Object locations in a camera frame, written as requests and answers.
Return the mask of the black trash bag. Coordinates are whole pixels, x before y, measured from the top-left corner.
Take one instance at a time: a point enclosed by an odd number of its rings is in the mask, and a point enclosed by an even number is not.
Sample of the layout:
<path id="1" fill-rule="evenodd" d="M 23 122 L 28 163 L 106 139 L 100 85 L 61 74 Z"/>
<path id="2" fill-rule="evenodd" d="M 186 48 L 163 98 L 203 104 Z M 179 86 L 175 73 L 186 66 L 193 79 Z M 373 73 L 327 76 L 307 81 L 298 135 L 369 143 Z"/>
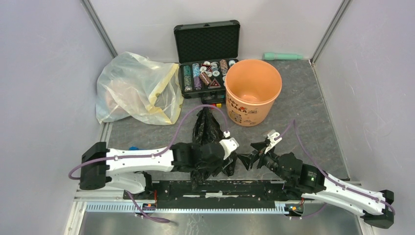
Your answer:
<path id="1" fill-rule="evenodd" d="M 198 118 L 196 120 L 192 133 L 193 143 L 205 145 L 208 143 L 219 142 L 224 137 L 223 131 L 220 128 L 220 124 L 213 116 L 212 112 L 210 111 L 210 108 L 204 107 L 201 111 L 198 112 L 197 116 Z M 232 176 L 235 171 L 237 153 L 232 153 L 233 172 L 222 172 L 226 176 Z M 200 185 L 202 185 L 206 181 L 206 179 L 208 179 L 210 176 L 217 176 L 220 173 L 214 172 L 214 169 L 217 167 L 218 163 L 218 161 L 205 161 L 202 163 L 203 168 L 199 168 L 191 172 L 190 180 L 192 190 L 198 190 Z"/>

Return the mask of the orange capybara trash bin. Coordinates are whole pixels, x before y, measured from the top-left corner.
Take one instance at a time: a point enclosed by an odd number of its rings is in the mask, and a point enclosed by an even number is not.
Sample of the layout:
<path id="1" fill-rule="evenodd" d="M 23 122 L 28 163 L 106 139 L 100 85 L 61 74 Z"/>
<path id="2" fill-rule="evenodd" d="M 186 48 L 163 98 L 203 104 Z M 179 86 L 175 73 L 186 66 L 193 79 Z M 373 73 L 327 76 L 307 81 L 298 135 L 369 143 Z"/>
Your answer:
<path id="1" fill-rule="evenodd" d="M 252 127 L 267 117 L 282 90 L 282 77 L 271 64 L 246 59 L 230 68 L 225 87 L 230 119 L 238 125 Z"/>

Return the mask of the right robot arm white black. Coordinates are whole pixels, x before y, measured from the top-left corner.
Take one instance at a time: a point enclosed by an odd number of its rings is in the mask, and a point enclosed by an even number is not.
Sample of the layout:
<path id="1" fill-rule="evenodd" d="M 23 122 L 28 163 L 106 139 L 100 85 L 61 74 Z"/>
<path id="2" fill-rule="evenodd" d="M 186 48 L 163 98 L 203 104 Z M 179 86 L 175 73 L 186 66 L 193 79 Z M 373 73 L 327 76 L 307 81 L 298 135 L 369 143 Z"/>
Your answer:
<path id="1" fill-rule="evenodd" d="M 394 224 L 392 191 L 372 191 L 344 182 L 316 166 L 305 164 L 292 152 L 282 155 L 275 154 L 272 149 L 266 152 L 265 142 L 251 146 L 254 148 L 251 154 L 239 154 L 239 159 L 246 169 L 253 165 L 266 167 L 284 181 L 277 190 L 279 201 L 319 200 L 345 209 L 373 227 L 388 229 Z"/>

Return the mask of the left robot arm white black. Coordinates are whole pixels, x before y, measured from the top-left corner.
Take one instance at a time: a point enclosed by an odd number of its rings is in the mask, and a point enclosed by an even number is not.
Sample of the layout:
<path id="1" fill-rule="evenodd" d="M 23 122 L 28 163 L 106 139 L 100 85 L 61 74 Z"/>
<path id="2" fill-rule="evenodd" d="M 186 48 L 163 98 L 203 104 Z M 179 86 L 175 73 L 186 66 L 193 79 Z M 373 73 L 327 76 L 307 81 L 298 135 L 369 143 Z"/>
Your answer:
<path id="1" fill-rule="evenodd" d="M 97 142 L 82 155 L 79 187 L 96 190 L 109 185 L 149 199 L 154 187 L 148 171 L 213 173 L 238 147 L 234 138 L 204 145 L 180 142 L 152 150 L 119 150 Z"/>

